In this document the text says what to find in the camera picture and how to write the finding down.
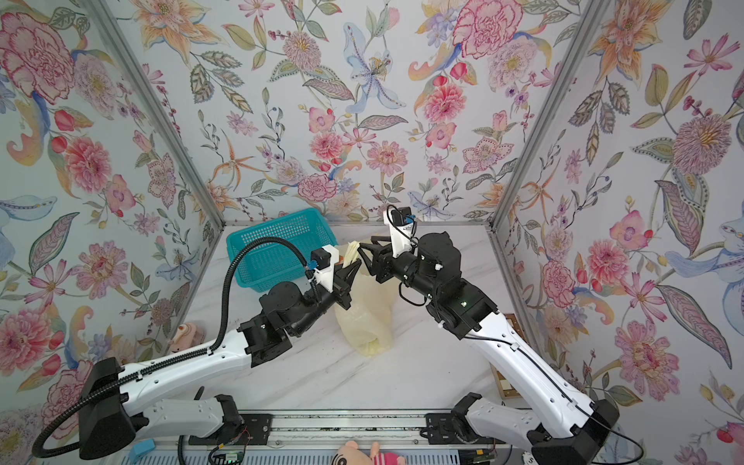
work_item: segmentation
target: plastic bag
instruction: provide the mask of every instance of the plastic bag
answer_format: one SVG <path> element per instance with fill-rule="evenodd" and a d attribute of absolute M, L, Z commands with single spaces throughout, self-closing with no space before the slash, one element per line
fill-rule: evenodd
<path fill-rule="evenodd" d="M 344 253 L 344 267 L 359 258 L 358 248 L 358 242 L 349 243 Z M 351 286 L 349 310 L 334 305 L 344 337 L 363 356 L 375 356 L 393 347 L 391 322 L 393 304 L 398 298 L 396 282 L 389 280 L 380 284 L 362 265 Z"/>

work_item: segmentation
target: blue flower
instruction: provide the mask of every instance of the blue flower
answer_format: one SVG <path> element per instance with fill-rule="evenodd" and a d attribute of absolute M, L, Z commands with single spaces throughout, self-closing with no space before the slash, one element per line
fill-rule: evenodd
<path fill-rule="evenodd" d="M 193 281 L 195 276 L 191 269 L 196 265 L 198 256 L 199 250 L 197 249 L 190 259 L 185 260 L 186 256 L 183 255 L 179 249 L 176 249 L 176 258 L 173 259 L 173 266 L 168 263 L 163 263 L 155 270 L 155 276 L 159 276 L 168 281 L 174 279 L 181 280 L 183 278 Z"/>
<path fill-rule="evenodd" d="M 365 35 L 358 27 L 350 22 L 344 25 L 346 34 L 346 46 L 344 47 L 344 57 L 346 62 L 352 67 L 351 79 L 362 85 L 362 95 L 359 100 L 346 107 L 347 113 L 361 113 L 367 108 L 367 99 L 377 97 L 379 102 L 389 108 L 398 109 L 405 106 L 405 103 L 398 100 L 395 92 L 382 87 L 380 80 L 385 80 L 393 60 L 390 57 L 390 51 L 380 56 L 376 54 L 370 58 L 370 65 L 365 62 L 365 52 L 367 50 L 367 41 Z"/>

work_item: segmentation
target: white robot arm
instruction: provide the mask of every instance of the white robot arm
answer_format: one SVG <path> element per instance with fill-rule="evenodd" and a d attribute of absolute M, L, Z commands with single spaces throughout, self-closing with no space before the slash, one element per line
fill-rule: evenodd
<path fill-rule="evenodd" d="M 569 385 L 515 333 L 496 305 L 461 277 L 460 252 L 447 233 L 426 234 L 415 243 L 411 234 L 415 223 L 407 208 L 386 215 L 385 222 L 390 227 L 389 237 L 373 237 L 371 244 L 360 245 L 370 275 L 380 283 L 397 278 L 427 297 L 426 309 L 440 327 L 481 352 L 532 407 L 508 408 L 471 393 L 452 411 L 458 435 L 464 440 L 494 437 L 531 450 L 541 465 L 589 463 L 616 423 L 617 409 L 605 400 L 592 402 Z M 255 242 L 254 247 L 278 242 L 293 248 L 278 238 Z M 251 244 L 231 264 L 224 295 L 229 293 L 237 264 L 250 248 Z M 301 257 L 296 248 L 293 251 Z M 303 295 L 294 283 L 277 284 L 259 299 L 261 313 L 237 330 L 225 332 L 227 303 L 223 302 L 223 325 L 215 341 L 123 367 L 118 367 L 115 359 L 98 362 L 78 404 L 41 433 L 33 454 L 45 458 L 79 448 L 81 458 L 93 459 L 133 440 L 181 434 L 216 434 L 220 442 L 227 443 L 243 428 L 230 396 L 209 400 L 169 397 L 196 390 L 220 374 L 273 360 L 290 349 L 289 336 L 299 337 L 332 305 L 349 308 L 350 287 L 362 262 L 342 269 L 333 265 L 338 258 L 339 252 L 332 246 L 313 251 L 310 263 L 302 258 L 311 290 Z M 80 442 L 45 449 L 51 433 L 76 412 L 80 415 Z"/>

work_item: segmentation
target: pink stuffed pig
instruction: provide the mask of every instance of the pink stuffed pig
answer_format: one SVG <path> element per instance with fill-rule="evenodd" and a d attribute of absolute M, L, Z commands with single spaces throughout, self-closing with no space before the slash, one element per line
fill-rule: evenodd
<path fill-rule="evenodd" d="M 373 443 L 370 456 L 359 450 L 359 444 L 350 440 L 339 447 L 331 465 L 405 465 L 405 458 L 392 452 L 380 453 L 379 444 Z"/>

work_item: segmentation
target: white marble tabletop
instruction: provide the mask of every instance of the white marble tabletop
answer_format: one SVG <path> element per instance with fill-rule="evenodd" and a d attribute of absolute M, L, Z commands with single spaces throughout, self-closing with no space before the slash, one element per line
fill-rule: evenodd
<path fill-rule="evenodd" d="M 240 227 L 227 227 L 186 321 L 217 335 L 222 282 L 229 266 L 225 238 Z M 385 234 L 381 225 L 332 228 L 339 244 Z M 500 311 L 512 313 L 506 284 L 479 225 L 420 225 L 417 236 L 447 231 L 462 253 L 463 277 L 480 287 Z M 234 281 L 230 292 L 231 328 L 260 311 L 259 294 Z M 243 409 L 389 409 L 451 408 L 470 391 L 498 397 L 488 362 L 445 330 L 426 309 L 398 299 L 393 309 L 394 346 L 375 357 L 359 355 L 341 333 L 332 310 L 320 318 L 292 349 L 250 370 L 221 376 L 204 397 L 229 394 Z"/>

